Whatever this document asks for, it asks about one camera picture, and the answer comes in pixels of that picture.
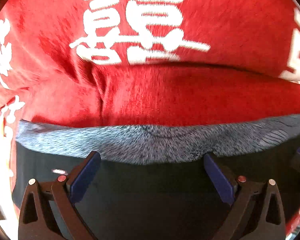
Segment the black pants with blue trim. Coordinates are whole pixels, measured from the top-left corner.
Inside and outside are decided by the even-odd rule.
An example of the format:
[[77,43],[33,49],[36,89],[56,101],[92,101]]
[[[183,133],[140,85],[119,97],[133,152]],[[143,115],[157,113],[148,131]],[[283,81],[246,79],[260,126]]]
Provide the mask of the black pants with blue trim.
[[[286,236],[300,223],[300,114],[241,124],[70,128],[22,120],[13,201],[21,210],[31,179],[55,181],[95,151],[101,165],[75,208],[97,239],[213,239],[230,206],[204,168],[214,154],[236,176],[280,192]],[[73,239],[50,202],[65,239]]]

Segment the red sofa with white characters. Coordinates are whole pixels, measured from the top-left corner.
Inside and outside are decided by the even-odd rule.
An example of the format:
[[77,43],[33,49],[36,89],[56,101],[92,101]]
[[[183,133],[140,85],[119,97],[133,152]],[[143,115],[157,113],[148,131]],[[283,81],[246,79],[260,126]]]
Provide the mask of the red sofa with white characters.
[[0,239],[22,120],[91,128],[300,114],[299,0],[0,0]]

